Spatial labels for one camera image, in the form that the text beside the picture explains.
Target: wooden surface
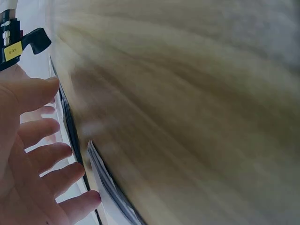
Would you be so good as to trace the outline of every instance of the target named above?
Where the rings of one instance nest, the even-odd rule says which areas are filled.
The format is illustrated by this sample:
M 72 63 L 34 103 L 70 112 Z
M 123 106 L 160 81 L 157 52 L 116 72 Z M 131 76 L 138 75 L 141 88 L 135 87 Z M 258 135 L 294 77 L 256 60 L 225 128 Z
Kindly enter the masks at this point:
M 149 225 L 298 224 L 298 1 L 54 2 L 87 169 L 92 139 Z

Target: white surface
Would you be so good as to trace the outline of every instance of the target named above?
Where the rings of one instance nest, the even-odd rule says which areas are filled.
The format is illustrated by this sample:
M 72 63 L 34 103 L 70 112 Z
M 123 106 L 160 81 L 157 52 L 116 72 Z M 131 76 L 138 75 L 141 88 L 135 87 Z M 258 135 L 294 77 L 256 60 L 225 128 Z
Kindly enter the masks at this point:
M 14 0 L 7 0 L 5 2 L 13 3 Z M 18 7 L 16 11 L 16 17 L 21 21 L 21 29 L 24 30 L 24 35 L 31 32 L 32 30 L 38 27 L 45 26 L 45 0 L 19 0 Z M 21 60 L 19 65 L 24 69 L 24 71 L 30 77 L 37 77 L 46 79 L 50 77 L 49 64 L 48 64 L 48 51 L 44 51 L 39 55 L 34 55 L 32 53 L 32 49 L 28 46 L 21 56 Z M 54 114 L 52 118 L 59 120 L 58 115 Z M 68 142 L 68 136 L 66 135 L 66 131 L 63 130 L 64 125 L 61 124 L 62 132 L 56 134 L 56 138 L 58 142 Z M 38 146 L 49 144 L 49 142 L 45 139 L 40 141 L 36 146 L 27 149 L 27 151 L 34 149 Z M 61 169 L 70 162 L 74 162 L 74 157 L 70 157 L 68 159 L 60 161 L 54 168 L 51 170 Z M 57 198 L 57 202 L 62 202 L 69 198 L 73 198 L 79 196 L 84 191 L 84 184 L 82 179 L 75 183 L 71 188 Z M 95 214 L 89 214 L 84 220 L 78 222 L 76 225 L 97 225 L 94 220 Z
M 0 3 L 0 13 L 7 9 L 16 9 L 18 0 L 2 0 Z

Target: blurred surface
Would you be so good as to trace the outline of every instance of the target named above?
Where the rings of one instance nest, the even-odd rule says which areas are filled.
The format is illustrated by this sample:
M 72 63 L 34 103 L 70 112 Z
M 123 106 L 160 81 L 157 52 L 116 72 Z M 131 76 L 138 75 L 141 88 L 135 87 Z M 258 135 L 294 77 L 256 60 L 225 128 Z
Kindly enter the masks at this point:
M 298 224 L 299 1 L 47 3 L 85 166 L 149 225 Z

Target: paper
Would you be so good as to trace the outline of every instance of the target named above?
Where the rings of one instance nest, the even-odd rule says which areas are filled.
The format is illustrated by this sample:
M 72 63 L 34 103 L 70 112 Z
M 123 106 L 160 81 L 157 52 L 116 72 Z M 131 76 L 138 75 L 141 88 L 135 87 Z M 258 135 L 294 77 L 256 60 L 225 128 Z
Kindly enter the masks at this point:
M 119 225 L 146 225 L 113 181 L 92 141 L 89 141 L 88 153 L 105 212 Z

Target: finger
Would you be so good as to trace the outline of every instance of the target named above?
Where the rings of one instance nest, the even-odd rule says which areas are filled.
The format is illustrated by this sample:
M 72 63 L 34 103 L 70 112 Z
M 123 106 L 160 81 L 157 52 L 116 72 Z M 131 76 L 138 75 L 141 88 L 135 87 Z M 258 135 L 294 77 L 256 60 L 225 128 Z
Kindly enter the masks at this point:
M 19 114 L 30 112 L 48 104 L 59 89 L 59 80 L 31 78 L 17 82 L 4 82 L 0 85 L 0 94 L 17 105 Z
M 38 109 L 39 113 L 41 114 L 53 114 L 55 112 L 55 108 L 52 106 L 43 106 L 42 108 Z
M 42 179 L 53 196 L 57 198 L 83 177 L 84 173 L 84 167 L 80 163 L 73 163 L 60 170 L 48 173 Z
M 68 216 L 70 224 L 73 225 L 95 210 L 100 203 L 99 193 L 97 191 L 88 191 L 81 196 L 60 203 L 60 207 Z
M 38 147 L 27 153 L 38 174 L 50 170 L 56 163 L 72 155 L 71 147 L 65 143 L 55 143 Z
M 44 118 L 20 125 L 18 135 L 24 143 L 24 148 L 31 147 L 44 137 L 55 134 L 60 130 L 60 124 L 51 118 Z

